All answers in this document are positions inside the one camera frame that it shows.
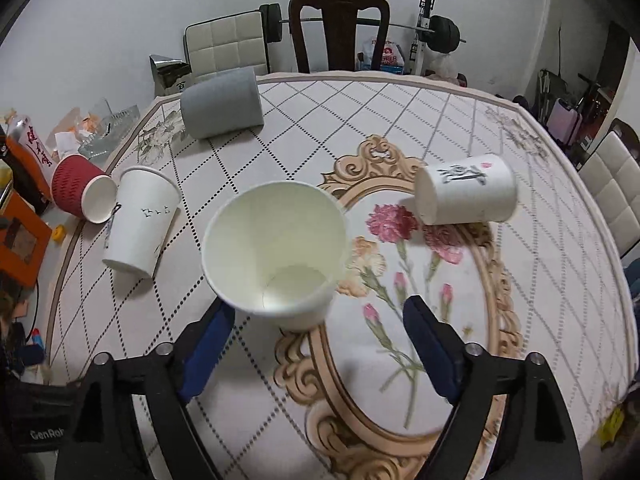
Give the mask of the white paper cup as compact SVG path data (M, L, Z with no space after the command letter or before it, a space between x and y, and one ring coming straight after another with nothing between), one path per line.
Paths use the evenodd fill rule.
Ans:
M256 185L206 226L202 269L216 296L291 332L320 325L350 254L344 207L298 181Z
M160 170L131 166L120 175L102 262L118 272L152 278L181 194Z
M427 226L505 222L518 206L518 182L502 158L485 154L419 169L414 200Z

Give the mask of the red ribbed paper cup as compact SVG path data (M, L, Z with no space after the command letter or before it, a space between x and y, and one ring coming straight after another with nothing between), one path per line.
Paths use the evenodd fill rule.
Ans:
M116 205L117 184L81 154L70 154L54 170L51 195L58 209L102 224L111 218Z

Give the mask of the grey cup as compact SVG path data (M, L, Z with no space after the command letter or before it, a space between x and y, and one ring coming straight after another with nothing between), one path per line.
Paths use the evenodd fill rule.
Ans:
M186 133L195 140L238 132L264 124L255 72L239 67L213 74L180 96Z

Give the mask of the floral patterned table mat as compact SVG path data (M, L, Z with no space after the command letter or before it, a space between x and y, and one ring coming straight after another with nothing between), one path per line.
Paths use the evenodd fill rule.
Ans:
M53 381L79 378L102 351L131 358L175 339L214 298L201 265L209 220L248 188L296 180L342 203L350 254L311 332L236 316L189 404L224 478L413 477L450 412L402 327L413 294L491 353L541 353L588 442L634 377L637 329L608 226L540 125L486 93L406 77L272 75L259 92L260 128L193 140L179 101L160 100L107 159L113 178L154 168L181 200L150 280L104 266L103 226L70 230L50 301ZM511 219L420 226L416 170L490 153L515 174Z

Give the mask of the yellow bottle cap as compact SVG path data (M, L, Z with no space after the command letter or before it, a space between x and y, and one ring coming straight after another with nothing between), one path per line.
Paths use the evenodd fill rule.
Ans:
M52 231L52 240L55 241L56 244L61 244L66 237L66 227L64 224L59 224Z

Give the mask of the orange gift box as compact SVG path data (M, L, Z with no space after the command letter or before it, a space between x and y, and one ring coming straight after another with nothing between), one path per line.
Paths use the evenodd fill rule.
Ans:
M17 284L36 284L52 230L12 191L1 211L1 272Z

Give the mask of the glass ashtray tray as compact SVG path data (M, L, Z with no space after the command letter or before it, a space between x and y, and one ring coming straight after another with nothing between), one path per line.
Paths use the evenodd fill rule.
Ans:
M82 134L78 152L93 162L106 159L130 135L139 119L137 105L102 118L96 132Z

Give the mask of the white padded chair right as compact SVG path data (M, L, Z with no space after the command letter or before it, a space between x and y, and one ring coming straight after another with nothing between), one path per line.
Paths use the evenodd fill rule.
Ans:
M578 171L621 257L639 243L639 164L610 131Z

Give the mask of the white padded chair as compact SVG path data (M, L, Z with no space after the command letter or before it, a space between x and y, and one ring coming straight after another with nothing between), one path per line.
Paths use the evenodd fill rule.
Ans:
M639 243L639 164L610 131L578 171L621 257Z
M191 24L184 31L183 41L193 82L239 67L250 67L258 76L270 72L258 10Z

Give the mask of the pink suitcase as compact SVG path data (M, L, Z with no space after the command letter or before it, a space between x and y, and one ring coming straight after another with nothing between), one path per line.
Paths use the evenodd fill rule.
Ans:
M582 115L576 107L562 99L556 99L547 119L546 127L555 141L569 146L574 141L574 136L581 123Z

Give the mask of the black tea gift box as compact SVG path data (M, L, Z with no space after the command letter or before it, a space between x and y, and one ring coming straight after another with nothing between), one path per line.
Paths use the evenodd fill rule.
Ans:
M159 54L151 54L149 60L156 96L172 96L183 92L192 84L193 76L189 63Z

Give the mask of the dark wooden chair far right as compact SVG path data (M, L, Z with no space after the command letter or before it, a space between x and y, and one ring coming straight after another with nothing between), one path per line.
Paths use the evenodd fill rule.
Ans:
M640 162L640 140L634 128L621 119L615 118L610 125L610 130L614 131L620 137L620 140L626 146L632 158L636 162Z

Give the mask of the dark wooden chair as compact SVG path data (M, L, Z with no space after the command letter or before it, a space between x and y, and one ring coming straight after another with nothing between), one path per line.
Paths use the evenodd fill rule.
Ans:
M640 162L640 140L634 128L621 119L615 118L610 125L610 130L614 131L620 137L620 140L626 146L632 158L636 162Z
M310 65L300 14L305 6L321 12L329 70L356 70L356 29L360 11L380 12L371 70L380 70L382 50L390 27L390 5L386 0L291 0L288 8L297 70L309 74Z

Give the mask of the red white plastic bag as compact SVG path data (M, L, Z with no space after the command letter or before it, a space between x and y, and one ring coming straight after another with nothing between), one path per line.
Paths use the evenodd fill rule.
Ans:
M362 44L362 49L357 53L356 70L370 70L372 56L375 50L376 40L370 38ZM382 50L380 70L382 72L402 75L405 73L405 58L395 41L386 40Z

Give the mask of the white padded chair back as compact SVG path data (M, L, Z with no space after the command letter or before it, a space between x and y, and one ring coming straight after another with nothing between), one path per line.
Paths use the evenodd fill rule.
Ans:
M183 41L193 82L239 67L250 67L258 76L270 72L258 10L191 24L184 31Z

